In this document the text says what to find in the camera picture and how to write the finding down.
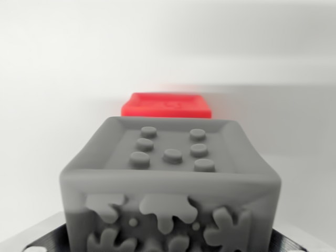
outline red block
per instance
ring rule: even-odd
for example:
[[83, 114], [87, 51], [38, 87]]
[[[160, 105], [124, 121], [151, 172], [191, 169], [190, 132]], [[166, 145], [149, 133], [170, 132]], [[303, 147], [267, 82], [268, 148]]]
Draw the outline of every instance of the red block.
[[202, 96], [169, 93], [134, 93], [121, 109], [122, 116], [211, 118]]

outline cube front face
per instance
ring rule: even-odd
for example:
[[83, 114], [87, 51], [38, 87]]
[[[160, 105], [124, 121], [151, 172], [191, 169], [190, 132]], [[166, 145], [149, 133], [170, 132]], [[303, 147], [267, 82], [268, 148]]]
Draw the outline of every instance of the cube front face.
[[278, 175], [236, 122], [109, 118], [61, 174], [72, 252], [264, 252]]
[[122, 107], [122, 116], [211, 118], [211, 109], [200, 95], [134, 93]]

